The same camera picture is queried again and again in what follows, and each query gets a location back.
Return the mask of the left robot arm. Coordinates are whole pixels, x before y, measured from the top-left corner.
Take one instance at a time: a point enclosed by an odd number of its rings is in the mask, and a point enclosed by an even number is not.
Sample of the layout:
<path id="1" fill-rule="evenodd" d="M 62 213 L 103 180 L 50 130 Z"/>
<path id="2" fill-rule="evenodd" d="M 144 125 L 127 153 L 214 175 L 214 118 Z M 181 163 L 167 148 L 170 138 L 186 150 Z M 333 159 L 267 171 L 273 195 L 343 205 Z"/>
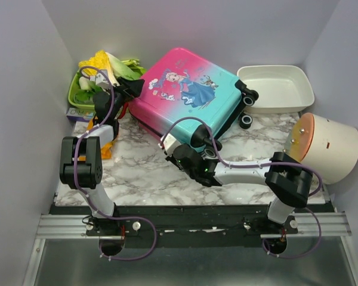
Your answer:
<path id="1" fill-rule="evenodd" d="M 91 214 L 100 221 L 100 229 L 107 235 L 120 230 L 116 204 L 106 194 L 101 183 L 103 165 L 101 149 L 114 141 L 119 133 L 117 114 L 124 105 L 138 98 L 143 79 L 119 78 L 119 85 L 93 96 L 95 115 L 93 126 L 80 136 L 67 136 L 61 142 L 60 181 L 75 189 L 84 198 Z"/>

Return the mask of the pink and teal kids suitcase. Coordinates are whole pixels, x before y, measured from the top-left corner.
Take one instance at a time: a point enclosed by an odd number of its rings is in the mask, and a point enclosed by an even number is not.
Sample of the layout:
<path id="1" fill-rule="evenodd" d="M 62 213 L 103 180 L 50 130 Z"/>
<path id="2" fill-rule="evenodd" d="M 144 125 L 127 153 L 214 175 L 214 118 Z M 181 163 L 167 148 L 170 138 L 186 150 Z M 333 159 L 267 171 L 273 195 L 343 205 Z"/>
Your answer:
<path id="1" fill-rule="evenodd" d="M 141 78 L 131 115 L 157 139 L 170 133 L 199 153 L 221 150 L 207 129 L 218 139 L 259 98 L 238 76 L 184 48 L 168 51 Z"/>

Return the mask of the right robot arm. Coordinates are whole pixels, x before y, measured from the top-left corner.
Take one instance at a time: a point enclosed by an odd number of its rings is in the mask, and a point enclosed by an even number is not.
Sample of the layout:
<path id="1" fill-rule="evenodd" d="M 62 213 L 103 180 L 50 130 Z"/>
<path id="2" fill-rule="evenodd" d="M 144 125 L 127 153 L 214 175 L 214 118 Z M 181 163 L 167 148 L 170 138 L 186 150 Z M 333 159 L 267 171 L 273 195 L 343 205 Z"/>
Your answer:
<path id="1" fill-rule="evenodd" d="M 282 152 L 275 152 L 269 159 L 253 162 L 225 161 L 202 157 L 187 144 L 169 147 L 166 159 L 197 183 L 211 187 L 230 184 L 266 185 L 276 198 L 270 203 L 263 217 L 263 228 L 277 233 L 284 227 L 288 216 L 304 208 L 313 179 L 313 172 L 301 167 Z"/>

